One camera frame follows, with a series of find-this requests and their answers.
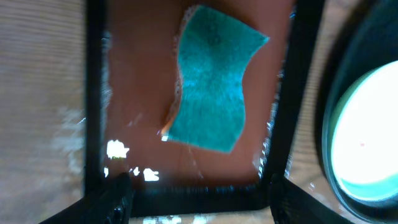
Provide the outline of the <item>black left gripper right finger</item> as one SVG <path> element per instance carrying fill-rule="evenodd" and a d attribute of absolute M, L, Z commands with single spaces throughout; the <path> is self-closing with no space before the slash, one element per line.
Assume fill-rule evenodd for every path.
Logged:
<path fill-rule="evenodd" d="M 271 178 L 269 205 L 277 224 L 352 224 L 278 174 Z"/>

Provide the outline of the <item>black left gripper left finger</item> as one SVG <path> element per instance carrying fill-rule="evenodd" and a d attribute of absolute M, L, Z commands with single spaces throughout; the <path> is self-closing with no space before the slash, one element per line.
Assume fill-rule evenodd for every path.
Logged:
<path fill-rule="evenodd" d="M 128 224 L 132 196 L 130 176 L 122 173 L 40 224 Z"/>

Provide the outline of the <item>light green plate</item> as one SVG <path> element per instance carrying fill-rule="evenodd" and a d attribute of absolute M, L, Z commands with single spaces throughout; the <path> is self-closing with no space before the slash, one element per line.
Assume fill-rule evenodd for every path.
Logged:
<path fill-rule="evenodd" d="M 327 143 L 345 194 L 366 202 L 397 195 L 397 62 L 365 73 L 344 92 Z"/>

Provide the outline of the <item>green scrub sponge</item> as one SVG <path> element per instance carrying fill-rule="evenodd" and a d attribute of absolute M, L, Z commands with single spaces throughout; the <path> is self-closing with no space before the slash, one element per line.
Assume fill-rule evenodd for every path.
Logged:
<path fill-rule="evenodd" d="M 175 41 L 175 101 L 162 140 L 230 153 L 246 119 L 244 73 L 268 40 L 216 9 L 189 7 Z"/>

